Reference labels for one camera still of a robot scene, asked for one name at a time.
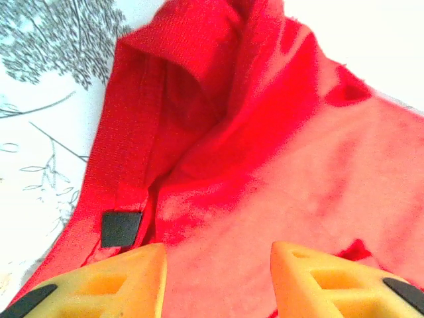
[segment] red garment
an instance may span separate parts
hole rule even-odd
[[[99,247],[110,209],[144,211],[134,247],[166,243],[163,317],[269,316],[276,240],[360,239],[424,286],[423,158],[424,119],[326,58],[281,0],[169,1],[118,41],[78,208],[17,298],[118,253]]]

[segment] black rubber tip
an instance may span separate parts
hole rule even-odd
[[[424,293],[421,290],[394,278],[384,278],[383,282],[403,300],[424,315]]]
[[[12,306],[0,313],[0,318],[23,318],[33,310],[41,301],[45,300],[58,286],[56,284],[46,285],[32,290],[20,298]]]

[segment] patterned tablecloth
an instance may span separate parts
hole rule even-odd
[[[424,110],[424,5],[286,0],[328,57]],[[0,3],[0,311],[45,257],[78,202],[116,38],[163,0]]]

